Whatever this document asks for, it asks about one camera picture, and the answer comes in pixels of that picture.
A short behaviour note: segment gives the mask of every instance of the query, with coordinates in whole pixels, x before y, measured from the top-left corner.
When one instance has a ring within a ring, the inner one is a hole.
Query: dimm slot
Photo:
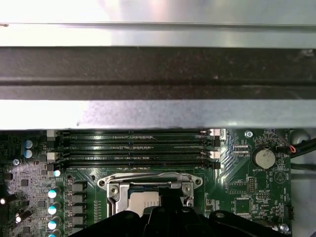
[[[204,146],[202,144],[104,144],[98,146],[87,146],[84,144],[78,144],[73,146],[64,147],[67,151],[98,151],[98,150],[110,150],[110,151],[139,151],[139,150],[203,150],[210,149],[211,147]]]
[[[87,150],[76,150],[76,151],[64,151],[69,153],[70,156],[73,155],[174,155],[174,154],[207,154],[209,150],[97,150],[97,151],[87,151]]]
[[[209,140],[205,138],[190,138],[190,139],[137,139],[137,140],[132,140],[132,139],[121,139],[121,140],[108,140],[108,139],[96,139],[96,140],[80,140],[80,139],[70,139],[70,140],[63,140],[63,144],[66,146],[71,146],[71,145],[77,145],[77,144],[83,144],[83,145],[103,145],[103,144],[141,144],[141,143],[146,143],[146,144],[152,144],[152,143],[161,143],[161,144],[169,144],[169,143],[207,143]]]
[[[202,159],[206,158],[203,155],[72,155],[62,160],[74,160],[74,161],[95,161],[95,160],[182,160],[182,159]]]
[[[172,166],[177,165],[180,167],[190,166],[190,167],[204,167],[211,168],[214,162],[211,162],[208,159],[194,159],[194,160],[116,160],[116,161],[63,161],[59,164],[63,166],[63,168],[69,168],[74,166],[114,166],[114,167],[164,167],[164,166]]]

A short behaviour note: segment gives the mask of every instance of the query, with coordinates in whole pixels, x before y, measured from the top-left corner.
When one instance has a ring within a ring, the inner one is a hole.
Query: wire
[[[316,171],[316,164],[295,164],[295,163],[291,163],[291,169]]]
[[[297,152],[296,148],[292,145],[289,146],[291,153],[295,154]]]
[[[297,149],[304,150],[310,147],[316,147],[316,138],[313,138],[310,141],[303,142],[301,144],[295,145]]]
[[[290,151],[292,154],[295,154],[298,152],[298,149],[296,149],[294,146],[291,145],[291,143],[289,143],[284,134],[282,133],[282,131],[280,129],[276,129],[276,135],[279,137],[279,139],[290,148]]]

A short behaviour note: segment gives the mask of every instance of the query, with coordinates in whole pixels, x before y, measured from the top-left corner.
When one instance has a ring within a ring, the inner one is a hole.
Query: black plastic part
[[[142,218],[123,211],[71,235],[71,237],[285,237],[286,235],[226,211],[212,212],[209,218],[193,208],[180,207],[177,200],[166,197],[160,207]]]
[[[316,98],[299,49],[3,47],[0,77],[0,99]]]
[[[210,226],[216,230],[217,234],[221,233],[221,230],[225,230],[226,233],[230,233],[225,236],[233,236],[239,232],[241,236],[252,237],[284,237],[285,235],[272,230],[271,228],[264,227],[255,222],[249,221],[243,217],[234,215],[227,211],[214,211],[209,216]]]

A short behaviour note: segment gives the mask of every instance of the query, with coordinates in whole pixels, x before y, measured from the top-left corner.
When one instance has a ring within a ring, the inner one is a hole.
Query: microchip
[[[235,214],[249,214],[250,208],[250,199],[235,199]]]
[[[213,147],[220,147],[221,146],[221,140],[219,140],[219,139],[213,140],[212,143],[213,143],[212,144]]]
[[[73,217],[73,225],[83,225],[84,218],[83,216],[74,216]]]
[[[38,158],[39,162],[46,162],[46,155],[39,155],[39,158]]]
[[[81,214],[83,213],[83,210],[84,209],[82,205],[72,206],[73,214]]]
[[[39,207],[39,208],[44,208],[44,207],[46,207],[46,202],[45,202],[45,201],[38,201],[38,207]]]
[[[5,173],[4,174],[4,180],[12,180],[13,174],[12,173]]]
[[[73,202],[83,202],[84,201],[84,195],[83,194],[74,194],[72,196]]]
[[[73,184],[72,190],[73,192],[83,191],[83,184]]]
[[[31,233],[31,228],[30,228],[29,226],[23,227],[23,233],[24,233],[24,234],[29,234],[29,233]]]
[[[79,232],[79,231],[81,231],[81,230],[83,230],[82,227],[73,227],[72,232],[73,232],[73,234],[74,234],[74,233],[77,233],[77,232]]]
[[[21,187],[26,187],[29,185],[29,180],[28,179],[22,179],[21,180]]]
[[[47,171],[54,171],[54,164],[48,164]]]
[[[46,143],[47,148],[55,148],[55,141],[47,141]]]

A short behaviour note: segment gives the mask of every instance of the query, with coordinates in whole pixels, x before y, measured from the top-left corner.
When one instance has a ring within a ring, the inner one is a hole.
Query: screw
[[[112,192],[112,194],[117,194],[119,192],[119,189],[117,188],[117,186],[113,186],[111,188],[111,192]]]
[[[222,212],[217,212],[217,213],[215,214],[215,216],[216,216],[217,218],[224,218],[224,217],[225,217],[225,215],[224,215]]]
[[[190,191],[190,186],[189,185],[184,186],[184,191],[186,192]]]
[[[252,131],[245,131],[245,137],[246,138],[252,138],[252,136],[253,136]]]
[[[283,233],[288,232],[290,230],[287,224],[280,224],[279,228],[280,228],[280,231]]]
[[[14,160],[12,161],[12,164],[15,165],[15,166],[19,165],[20,163],[21,163],[21,162],[20,162],[18,159],[14,159]]]
[[[101,181],[99,182],[99,185],[100,185],[100,186],[104,186],[104,185],[105,185],[105,182],[104,182],[103,180],[101,180]]]

